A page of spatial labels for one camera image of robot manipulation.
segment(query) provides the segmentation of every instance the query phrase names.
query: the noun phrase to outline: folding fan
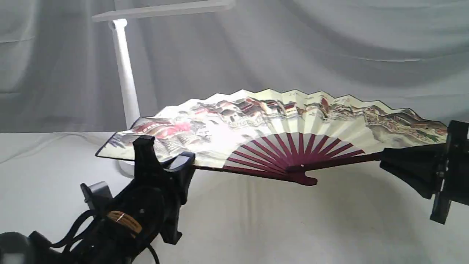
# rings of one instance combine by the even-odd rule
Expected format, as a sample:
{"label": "folding fan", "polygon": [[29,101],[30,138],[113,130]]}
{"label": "folding fan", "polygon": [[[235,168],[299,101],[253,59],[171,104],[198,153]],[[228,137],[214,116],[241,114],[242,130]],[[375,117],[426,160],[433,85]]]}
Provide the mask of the folding fan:
{"label": "folding fan", "polygon": [[384,148],[444,143],[446,126],[351,95],[240,90],[140,118],[97,156],[133,160],[132,142],[144,134],[155,137],[160,161],[190,151],[199,169],[315,185],[305,171],[379,160]]}

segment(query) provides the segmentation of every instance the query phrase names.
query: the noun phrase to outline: robotic arm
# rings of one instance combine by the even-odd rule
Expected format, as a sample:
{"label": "robotic arm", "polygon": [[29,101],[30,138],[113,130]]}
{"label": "robotic arm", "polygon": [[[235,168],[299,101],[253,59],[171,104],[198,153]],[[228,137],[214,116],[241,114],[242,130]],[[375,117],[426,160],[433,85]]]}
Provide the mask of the robotic arm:
{"label": "robotic arm", "polygon": [[[386,148],[380,167],[399,177],[423,198],[435,195],[430,219],[444,224],[451,201],[469,205],[469,124],[452,121],[446,144],[411,148]],[[176,244],[179,210],[187,202],[195,154],[184,152],[159,163],[154,138],[134,142],[135,178],[116,197],[106,183],[81,185],[90,210],[72,225],[63,240],[52,244],[38,232],[0,234],[0,264],[130,264],[161,234]],[[92,223],[75,236],[88,218]],[[52,248],[64,247],[62,253]]]}

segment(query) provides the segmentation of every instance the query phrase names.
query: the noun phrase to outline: white lamp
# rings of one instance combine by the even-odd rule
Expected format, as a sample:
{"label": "white lamp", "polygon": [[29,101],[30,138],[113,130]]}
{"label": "white lamp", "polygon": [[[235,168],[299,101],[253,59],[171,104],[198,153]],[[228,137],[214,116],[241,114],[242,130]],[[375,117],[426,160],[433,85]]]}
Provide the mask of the white lamp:
{"label": "white lamp", "polygon": [[[119,0],[114,0],[114,3],[116,8],[122,6],[122,2]],[[231,9],[234,6],[235,0],[205,0],[145,8],[121,9],[92,17],[95,22],[108,21],[109,27],[113,32],[122,99],[124,102],[125,121],[128,128],[140,117],[140,110],[138,108],[134,76],[132,74],[132,66],[130,65],[127,39],[125,37],[127,19],[217,12]],[[134,176],[133,162],[119,161],[119,165],[129,176]]]}

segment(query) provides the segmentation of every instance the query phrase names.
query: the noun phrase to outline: white table surface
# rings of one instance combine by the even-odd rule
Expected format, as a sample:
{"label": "white table surface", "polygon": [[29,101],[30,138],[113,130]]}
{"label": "white table surface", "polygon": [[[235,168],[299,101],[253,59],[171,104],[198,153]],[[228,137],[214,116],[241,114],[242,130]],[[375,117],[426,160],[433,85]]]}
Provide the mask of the white table surface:
{"label": "white table surface", "polygon": [[[106,138],[109,133],[93,133]],[[39,134],[0,134],[0,160]],[[68,136],[35,155],[0,164],[0,233],[38,230],[61,239],[87,210],[79,185],[130,179],[98,146]],[[314,172],[314,187],[198,171],[182,208],[176,246],[153,246],[162,264],[469,263],[469,207],[453,203],[446,225],[377,162]],[[148,251],[136,264],[152,263]]]}

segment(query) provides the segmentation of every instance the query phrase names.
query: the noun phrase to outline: gray fabric backdrop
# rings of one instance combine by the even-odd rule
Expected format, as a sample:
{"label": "gray fabric backdrop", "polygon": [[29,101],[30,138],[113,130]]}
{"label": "gray fabric backdrop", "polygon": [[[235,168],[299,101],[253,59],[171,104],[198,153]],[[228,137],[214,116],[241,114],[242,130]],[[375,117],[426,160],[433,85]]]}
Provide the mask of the gray fabric backdrop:
{"label": "gray fabric backdrop", "polygon": [[[122,0],[129,7],[183,0]],[[112,0],[0,2],[0,132],[125,128]],[[129,21],[142,115],[239,89],[324,90],[469,121],[469,1],[237,0]]]}

